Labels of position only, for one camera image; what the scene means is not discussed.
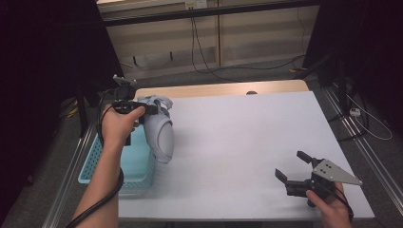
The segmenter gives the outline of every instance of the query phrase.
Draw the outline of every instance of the metal frame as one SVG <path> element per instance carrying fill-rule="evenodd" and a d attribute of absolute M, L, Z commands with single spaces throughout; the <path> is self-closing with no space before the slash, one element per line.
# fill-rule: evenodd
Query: metal frame
<path fill-rule="evenodd" d="M 77 24 L 56 24 L 61 27 L 115 27 L 124 25 L 141 24 L 148 22 L 169 21 L 178 20 L 184 18 L 196 18 L 205 16 L 216 16 L 233 13 L 253 12 L 253 11 L 265 11 L 265 10 L 281 10 L 289 8 L 311 7 L 320 5 L 320 0 L 285 0 L 270 3 L 241 5 L 232 7 L 217 7 L 207 9 L 193 9 L 174 12 L 164 12 L 145 16 L 128 16 L 120 18 L 109 18 L 100 22 L 83 22 Z"/>
<path fill-rule="evenodd" d="M 329 91 L 328 89 L 324 89 L 324 93 L 329 103 L 333 107 L 336 113 L 341 114 L 342 110 L 338 106 L 337 96 L 333 91 Z M 342 117 L 341 118 L 344 126 L 351 136 L 356 135 L 359 132 L 359 128 L 353 122 L 351 117 Z M 403 216 L 403 191 L 396 183 L 392 175 L 388 172 L 386 167 L 380 161 L 379 157 L 375 154 L 374 150 L 371 148 L 370 144 L 365 138 L 355 138 L 354 139 L 356 146 L 359 151 L 361 151 L 367 163 L 373 169 L 375 175 L 381 182 L 382 186 L 385 188 L 389 197 L 393 201 L 397 210 Z"/>
<path fill-rule="evenodd" d="M 86 131 L 85 136 L 82 137 L 78 142 L 76 150 L 73 154 L 73 158 L 71 159 L 65 177 L 63 178 L 62 184 L 57 191 L 57 195 L 51 204 L 48 215 L 45 218 L 44 224 L 42 225 L 43 228 L 58 226 L 60 216 L 62 216 L 62 212 L 70 192 L 71 182 L 74 181 L 74 172 L 77 170 L 81 158 L 85 155 L 86 148 L 91 143 L 91 139 L 95 134 L 95 131 L 93 130 L 94 128 L 95 123 L 92 123 Z"/>

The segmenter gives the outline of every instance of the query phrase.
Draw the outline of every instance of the person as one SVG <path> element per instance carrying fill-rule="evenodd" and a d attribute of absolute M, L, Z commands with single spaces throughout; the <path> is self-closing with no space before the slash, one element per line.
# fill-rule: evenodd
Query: person
<path fill-rule="evenodd" d="M 102 121 L 104 147 L 91 182 L 74 212 L 74 219 L 104 198 L 117 185 L 125 139 L 133 131 L 133 127 L 139 125 L 136 120 L 143 116 L 145 108 L 140 106 L 130 113 L 122 115 L 110 108 L 110 104 L 107 104 L 104 113 Z M 116 195 L 76 227 L 118 227 L 118 216 L 118 195 Z"/>
<path fill-rule="evenodd" d="M 341 182 L 335 182 L 336 188 L 340 191 L 335 193 L 344 199 L 344 190 Z M 347 207 L 334 196 L 322 200 L 312 190 L 306 191 L 308 199 L 320 210 L 324 228 L 352 228 Z"/>
<path fill-rule="evenodd" d="M 112 191 L 116 186 L 120 174 L 120 160 L 125 139 L 138 126 L 138 120 L 145 113 L 145 108 L 140 106 L 126 115 L 117 113 L 110 104 L 106 105 L 102 123 L 104 147 L 98 164 L 92 175 L 85 193 L 74 213 L 73 219 L 78 217 L 87 208 L 98 202 Z M 340 192 L 336 192 L 343 198 L 343 186 L 336 182 Z M 322 200 L 313 191 L 306 192 L 308 199 L 321 211 L 322 223 L 325 228 L 350 228 L 347 208 L 339 200 L 329 197 Z M 100 209 L 83 220 L 77 227 L 118 227 L 118 196 L 102 206 Z"/>

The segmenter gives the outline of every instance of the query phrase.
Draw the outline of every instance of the teal plastic basket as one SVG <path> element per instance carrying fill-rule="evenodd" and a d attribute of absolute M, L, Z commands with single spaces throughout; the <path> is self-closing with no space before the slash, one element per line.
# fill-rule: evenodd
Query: teal plastic basket
<path fill-rule="evenodd" d="M 138 126 L 130 135 L 131 144 L 124 146 L 121 156 L 121 167 L 125 174 L 125 180 L 120 193 L 141 194 L 152 185 L 155 158 L 145 139 L 142 125 Z M 78 182 L 89 183 L 101 152 L 102 145 L 98 135 L 96 135 L 81 169 Z"/>

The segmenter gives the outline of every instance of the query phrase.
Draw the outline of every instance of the wire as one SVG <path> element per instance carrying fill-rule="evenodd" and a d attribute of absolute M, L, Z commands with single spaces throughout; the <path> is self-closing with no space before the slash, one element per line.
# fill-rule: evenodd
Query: wire
<path fill-rule="evenodd" d="M 352 207 L 350 206 L 349 202 L 347 201 L 347 198 L 346 198 L 346 196 L 344 195 L 344 193 L 343 193 L 340 189 L 338 189 L 338 188 L 335 187 L 335 190 L 337 190 L 339 193 L 341 193 L 341 196 L 344 198 L 344 199 L 342 199 L 342 198 L 341 198 L 340 196 L 338 196 L 335 192 L 330 191 L 327 187 L 323 186 L 321 183 L 317 182 L 316 185 L 319 186 L 320 188 L 322 188 L 323 190 L 325 190 L 326 192 L 328 192 L 329 194 L 333 195 L 333 197 L 335 197 L 336 199 L 338 199 L 341 203 L 343 203 L 343 204 L 346 206 L 347 211 L 348 211 L 348 213 L 349 213 L 350 222 L 352 222 L 353 217 L 354 217 L 354 212 L 353 212 L 353 209 L 352 209 Z"/>
<path fill-rule="evenodd" d="M 343 115 L 337 114 L 333 118 L 327 120 L 327 122 L 330 123 L 330 122 L 336 121 L 336 120 L 340 119 L 341 117 L 343 117 Z"/>
<path fill-rule="evenodd" d="M 367 115 L 369 115 L 369 116 L 371 116 L 372 118 L 374 118 L 376 121 L 378 121 L 380 124 L 382 124 L 384 127 L 385 127 L 385 129 L 387 129 L 388 131 L 389 131 L 389 134 L 391 135 L 390 136 L 390 138 L 381 138 L 381 137 L 378 137 L 378 136 L 376 136 L 375 134 L 373 134 L 371 131 L 369 131 L 368 129 L 366 129 L 366 127 L 365 126 L 363 126 L 362 124 L 361 124 L 361 122 L 358 122 L 358 124 L 360 124 L 364 129 L 366 129 L 367 131 L 368 131 L 368 133 L 370 133 L 371 135 L 373 135 L 374 137 L 376 137 L 376 138 L 378 138 L 378 139 L 380 139 L 380 140 L 384 140 L 384 141 L 387 141 L 387 140 L 390 140 L 392 137 L 393 137 L 393 134 L 392 134 L 392 131 L 384 124 L 384 123 L 382 123 L 379 119 L 377 119 L 374 115 L 372 115 L 371 113 L 369 113 L 368 111 L 366 111 L 364 108 L 362 108 L 359 104 L 357 104 L 349 95 L 347 95 L 347 97 L 359 108 L 359 109 L 361 109 L 363 112 L 365 112 Z"/>
<path fill-rule="evenodd" d="M 104 99 L 106 94 L 108 94 L 111 91 L 114 91 L 114 88 L 108 89 L 107 91 L 104 92 L 102 95 L 100 102 L 98 103 L 98 108 L 97 108 L 97 120 L 98 120 L 98 125 L 97 125 L 97 132 L 98 132 L 98 138 L 100 139 L 100 142 L 102 145 L 104 145 L 104 139 L 102 137 L 102 120 L 101 120 L 101 108 L 104 103 Z"/>
<path fill-rule="evenodd" d="M 191 18 L 191 21 L 192 21 L 192 64 L 193 64 L 193 68 L 195 68 L 195 70 L 196 70 L 197 72 L 202 73 L 202 74 L 210 74 L 210 73 L 211 73 L 211 74 L 213 74 L 214 76 L 216 76 L 216 77 L 218 77 L 218 78 L 240 83 L 240 81 L 237 81 L 237 80 L 233 80 L 233 79 L 229 79 L 229 78 L 224 78 L 224 77 L 218 76 L 217 74 L 214 74 L 214 72 L 217 72 L 217 71 L 219 71 L 219 70 L 224 70 L 224 69 L 254 69 L 254 70 L 270 70 L 270 69 L 276 69 L 276 68 L 285 67 L 285 66 L 290 65 L 290 64 L 294 64 L 294 61 L 295 61 L 295 60 L 297 60 L 297 59 L 299 59 L 299 58 L 305 56 L 304 54 L 303 54 L 303 55 L 296 56 L 296 57 L 292 58 L 290 61 L 288 61 L 288 62 L 286 62 L 286 63 L 284 63 L 284 64 L 282 64 L 282 65 L 273 66 L 273 67 L 229 66 L 229 67 L 219 67 L 219 68 L 216 68 L 216 69 L 210 69 L 210 68 L 208 67 L 208 65 L 207 65 L 207 63 L 206 63 L 206 61 L 205 61 L 204 55 L 203 55 L 203 53 L 202 53 L 202 47 L 201 47 L 201 44 L 200 44 L 199 34 L 198 34 L 197 27 L 196 27 L 196 21 L 195 21 L 194 18 Z M 198 44 L 199 44 L 199 51 L 200 51 L 200 53 L 201 53 L 201 57 L 203 58 L 204 64 L 205 64 L 205 66 L 207 67 L 208 71 L 201 71 L 201 70 L 197 69 L 196 66 L 195 66 L 195 62 L 194 62 L 195 34 L 196 34 L 196 39 L 197 39 Z"/>
<path fill-rule="evenodd" d="M 347 97 L 348 97 L 355 105 L 359 106 L 359 105 L 354 101 L 354 99 L 352 99 L 347 93 L 346 93 L 346 95 L 347 95 Z M 369 122 L 368 113 L 367 113 L 367 111 L 366 111 L 366 110 L 367 110 L 367 106 L 365 105 L 365 100 L 364 100 L 364 98 L 361 96 L 361 93 L 358 92 L 358 95 L 359 95 L 359 97 L 360 97 L 360 99 L 361 99 L 361 101 L 362 101 L 362 103 L 363 103 L 363 106 L 364 106 L 364 108 L 362 108 L 362 107 L 360 107 L 360 106 L 359 106 L 359 108 L 362 109 L 363 111 L 365 110 L 364 113 L 366 113 L 366 118 L 364 118 L 364 115 L 361 115 L 361 118 L 363 119 L 363 122 L 364 122 L 364 125 L 362 126 L 363 129 L 361 129 L 357 134 L 354 134 L 353 136 L 350 136 L 350 137 L 347 137 L 347 138 L 344 138 L 344 139 L 337 139 L 337 141 L 338 141 L 339 143 L 345 142 L 345 141 L 348 141 L 348 140 L 353 140 L 353 139 L 356 139 L 356 138 L 358 138 L 358 137 L 364 136 L 364 135 L 367 133 L 367 131 L 369 131 L 370 122 Z M 341 117 L 344 117 L 344 116 L 346 116 L 346 115 L 337 115 L 337 116 L 333 117 L 331 120 L 329 120 L 328 122 L 332 122 L 332 121 L 336 120 L 337 118 L 341 118 Z"/>
<path fill-rule="evenodd" d="M 301 26 L 302 26 L 302 29 L 303 29 L 303 32 L 302 32 L 302 39 L 301 39 L 301 45 L 302 45 L 302 53 L 305 54 L 305 47 L 304 47 L 304 45 L 303 45 L 303 39 L 304 39 L 304 37 L 305 37 L 305 27 L 303 26 L 302 21 L 301 21 L 301 19 L 299 18 L 299 8 L 297 8 L 297 18 L 298 18 L 298 20 L 299 20 L 299 23 L 300 23 Z"/>
<path fill-rule="evenodd" d="M 194 46 L 195 46 L 195 33 L 196 33 L 196 39 L 198 40 L 198 44 L 199 44 L 199 51 L 200 51 L 201 57 L 202 57 L 202 59 L 203 59 L 203 61 L 204 61 L 204 65 L 205 65 L 205 67 L 207 67 L 209 73 L 213 74 L 214 76 L 216 76 L 217 78 L 220 78 L 220 79 L 224 79 L 224 80 L 229 80 L 229 81 L 232 81 L 232 82 L 240 83 L 240 81 L 238 81 L 238 80 L 234 80 L 234 79 L 229 79 L 229 78 L 221 77 L 221 76 L 215 74 L 215 73 L 210 69 L 210 67 L 208 67 L 207 62 L 205 61 L 204 55 L 203 55 L 203 53 L 202 53 L 202 46 L 201 46 L 201 42 L 200 42 L 200 40 L 199 40 L 198 28 L 196 27 L 195 18 L 192 17 L 191 20 L 192 20 L 192 38 L 193 38 L 193 39 L 192 39 L 192 63 L 193 63 L 193 68 L 196 69 L 195 62 L 194 62 L 194 59 L 193 59 L 193 50 L 194 50 Z"/>
<path fill-rule="evenodd" d="M 96 210 L 98 210 L 100 207 L 104 206 L 107 202 L 112 200 L 115 195 L 121 190 L 122 186 L 124 185 L 124 180 L 125 180 L 125 175 L 124 171 L 122 168 L 120 169 L 119 173 L 119 178 L 118 178 L 118 183 L 116 184 L 115 188 L 112 189 L 112 191 L 106 195 L 103 199 L 99 200 L 97 203 L 89 207 L 88 209 L 85 210 L 85 212 L 81 213 L 78 217 L 76 217 L 74 220 L 72 220 L 66 227 L 71 228 L 71 227 L 76 227 L 80 222 L 82 222 L 84 219 L 86 219 L 89 215 L 94 213 Z"/>
<path fill-rule="evenodd" d="M 377 139 L 380 139 L 380 140 L 383 140 L 383 141 L 388 141 L 388 140 L 391 140 L 392 137 L 393 137 L 393 134 L 392 134 L 391 130 L 389 130 L 389 128 L 388 128 L 386 125 L 384 125 L 383 123 L 381 123 L 381 124 L 385 126 L 385 128 L 389 131 L 389 133 L 390 133 L 390 135 L 391 135 L 389 138 L 382 138 L 382 137 L 376 136 L 373 132 L 371 132 L 371 131 L 368 130 L 364 125 L 362 125 L 362 123 L 358 120 L 357 117 L 355 117 L 355 120 L 358 122 L 358 124 L 359 124 L 362 128 L 364 128 L 368 133 L 370 133 L 371 135 L 373 135 L 373 136 L 374 136 L 375 138 L 377 138 Z"/>

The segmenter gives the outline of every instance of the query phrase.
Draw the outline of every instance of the white table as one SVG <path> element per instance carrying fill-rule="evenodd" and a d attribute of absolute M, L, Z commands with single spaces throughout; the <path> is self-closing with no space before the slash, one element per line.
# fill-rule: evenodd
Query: white table
<path fill-rule="evenodd" d="M 174 158 L 156 166 L 145 194 L 120 197 L 121 219 L 318 219 L 307 199 L 286 195 L 275 169 L 310 178 L 302 150 L 353 174 L 310 91 L 172 100 Z M 373 218 L 361 188 L 344 187 L 355 218 Z"/>

